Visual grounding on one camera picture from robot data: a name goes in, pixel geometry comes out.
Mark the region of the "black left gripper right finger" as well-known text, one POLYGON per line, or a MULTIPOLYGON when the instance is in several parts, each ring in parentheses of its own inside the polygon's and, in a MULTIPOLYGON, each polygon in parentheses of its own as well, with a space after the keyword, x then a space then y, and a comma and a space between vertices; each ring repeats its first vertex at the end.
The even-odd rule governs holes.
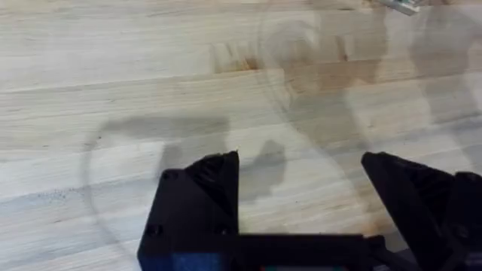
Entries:
POLYGON ((481 176, 385 152, 361 164, 421 270, 481 268, 481 176))

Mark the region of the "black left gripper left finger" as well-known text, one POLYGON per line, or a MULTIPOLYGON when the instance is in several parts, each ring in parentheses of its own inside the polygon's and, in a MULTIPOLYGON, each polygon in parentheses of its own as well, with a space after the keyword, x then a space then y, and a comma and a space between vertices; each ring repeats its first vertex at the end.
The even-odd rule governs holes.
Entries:
POLYGON ((163 171, 137 251, 140 268, 230 270, 217 238, 239 233, 238 188, 236 151, 163 171))

